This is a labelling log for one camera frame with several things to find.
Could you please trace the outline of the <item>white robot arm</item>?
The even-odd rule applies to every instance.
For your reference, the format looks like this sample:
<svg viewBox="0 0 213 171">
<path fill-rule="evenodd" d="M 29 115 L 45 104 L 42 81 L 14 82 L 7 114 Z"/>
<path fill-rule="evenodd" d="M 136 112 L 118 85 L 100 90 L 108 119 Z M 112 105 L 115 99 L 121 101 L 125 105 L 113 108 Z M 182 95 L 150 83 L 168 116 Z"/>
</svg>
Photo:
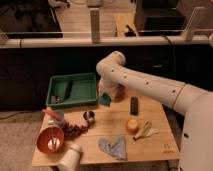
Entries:
<svg viewBox="0 0 213 171">
<path fill-rule="evenodd" d="M 126 58 L 114 51 L 96 71 L 102 91 L 112 96 L 117 85 L 136 90 L 185 117 L 178 171 L 213 171 L 213 92 L 125 68 Z"/>
</svg>

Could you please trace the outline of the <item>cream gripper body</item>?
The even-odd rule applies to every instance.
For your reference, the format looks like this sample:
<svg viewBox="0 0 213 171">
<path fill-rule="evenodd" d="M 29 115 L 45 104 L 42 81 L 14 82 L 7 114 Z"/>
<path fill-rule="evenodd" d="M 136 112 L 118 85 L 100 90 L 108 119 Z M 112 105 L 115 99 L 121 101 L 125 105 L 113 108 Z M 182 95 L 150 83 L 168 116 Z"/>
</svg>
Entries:
<svg viewBox="0 0 213 171">
<path fill-rule="evenodd" d="M 104 93 L 106 93 L 112 101 L 115 101 L 118 95 L 118 85 L 100 79 L 98 82 L 98 94 L 102 96 Z"/>
</svg>

